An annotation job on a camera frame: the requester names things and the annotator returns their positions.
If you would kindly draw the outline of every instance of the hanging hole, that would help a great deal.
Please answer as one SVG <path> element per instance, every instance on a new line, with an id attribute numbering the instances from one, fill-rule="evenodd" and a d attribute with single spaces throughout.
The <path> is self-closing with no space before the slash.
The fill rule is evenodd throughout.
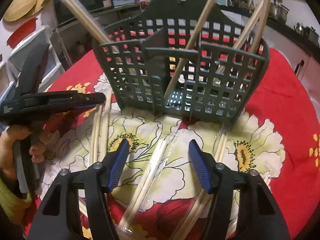
<path id="1" fill-rule="evenodd" d="M 180 75 L 178 81 L 179 81 L 181 84 L 183 84 L 183 83 L 185 82 L 185 79 L 184 79 L 184 77 L 183 77 L 182 74 Z"/>

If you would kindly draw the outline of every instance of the table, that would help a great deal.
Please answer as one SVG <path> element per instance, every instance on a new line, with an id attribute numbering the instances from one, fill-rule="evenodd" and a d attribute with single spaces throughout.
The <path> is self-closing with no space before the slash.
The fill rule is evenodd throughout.
<path id="1" fill-rule="evenodd" d="M 77 90 L 81 93 L 106 93 L 110 85 L 92 51 L 64 73 L 49 91 Z M 129 140 L 129 155 L 119 187 L 108 195 L 111 217 L 119 223 L 126 205 L 141 178 L 159 138 L 175 134 L 170 155 L 161 175 L 148 195 L 131 228 L 137 239 L 168 239 L 187 212 L 200 185 L 188 158 L 188 143 L 195 139 L 204 152 L 212 152 L 219 125 L 162 115 L 147 111 L 119 109 L 112 101 L 109 127 L 110 151 L 122 138 Z M 43 198 L 62 168 L 83 170 L 88 163 L 92 110 L 60 114 L 46 125 L 52 132 L 41 184 Z M 235 127 L 228 135 L 223 163 L 233 170 L 255 168 L 268 177 L 271 191 L 280 206 L 291 238 L 311 217 L 320 200 L 320 126 L 307 92 L 290 65 L 276 50 L 270 49 L 270 64 Z M 234 194 L 231 220 L 236 219 L 239 193 Z M 186 239 L 198 239 L 210 203 Z M 90 236 L 88 221 L 81 216 L 85 236 Z"/>

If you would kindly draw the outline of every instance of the plastic wrap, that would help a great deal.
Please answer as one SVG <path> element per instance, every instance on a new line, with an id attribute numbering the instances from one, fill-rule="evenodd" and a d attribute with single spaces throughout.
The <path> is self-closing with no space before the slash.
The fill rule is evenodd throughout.
<path id="1" fill-rule="evenodd" d="M 123 234 L 126 236 L 134 234 L 131 231 L 131 225 L 134 224 L 135 217 L 144 210 L 144 206 L 148 205 L 149 201 L 153 201 L 152 188 L 161 187 L 158 185 L 157 180 L 161 176 L 161 172 L 167 164 L 168 158 L 172 153 L 172 146 L 175 142 L 176 134 L 169 134 L 165 138 L 158 140 L 155 150 L 148 162 L 146 169 L 141 177 L 141 180 L 130 200 L 130 203 L 122 216 L 121 221 L 117 225 L 117 231 L 121 232 L 119 237 Z"/>

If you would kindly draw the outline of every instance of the clamp jaw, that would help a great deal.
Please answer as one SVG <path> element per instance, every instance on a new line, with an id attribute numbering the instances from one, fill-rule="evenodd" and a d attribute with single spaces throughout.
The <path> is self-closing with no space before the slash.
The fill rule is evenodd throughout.
<path id="1" fill-rule="evenodd" d="M 48 59 L 48 44 L 38 44 L 29 53 L 19 76 L 13 98 L 0 105 L 0 122 L 10 126 L 27 125 L 34 131 L 26 139 L 15 141 L 13 156 L 19 188 L 22 193 L 38 188 L 38 165 L 31 161 L 29 149 L 39 142 L 38 135 L 44 123 L 55 113 L 74 109 L 90 109 L 105 101 L 103 93 L 81 94 L 77 91 L 37 93 Z"/>
<path id="2" fill-rule="evenodd" d="M 86 207 L 93 239 L 119 240 L 110 217 L 105 193 L 111 193 L 129 154 L 123 139 L 118 149 L 87 170 L 60 171 L 36 213 L 28 240 L 85 240 L 82 233 L 78 189 L 85 190 Z"/>
<path id="3" fill-rule="evenodd" d="M 226 238 L 233 190 L 240 190 L 239 215 L 232 240 L 289 240 L 284 217 L 268 186 L 256 170 L 232 171 L 204 153 L 195 140 L 189 143 L 189 155 L 201 187 L 214 194 L 207 223 L 200 240 Z"/>

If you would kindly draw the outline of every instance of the microwave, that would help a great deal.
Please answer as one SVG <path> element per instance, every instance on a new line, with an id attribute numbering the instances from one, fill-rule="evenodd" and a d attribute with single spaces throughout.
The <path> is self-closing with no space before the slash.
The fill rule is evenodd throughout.
<path id="1" fill-rule="evenodd" d="M 79 0 L 79 2 L 82 3 L 89 12 L 103 8 L 103 0 Z M 75 16 L 60 0 L 53 0 L 53 5 L 58 27 L 62 27 L 76 20 Z"/>

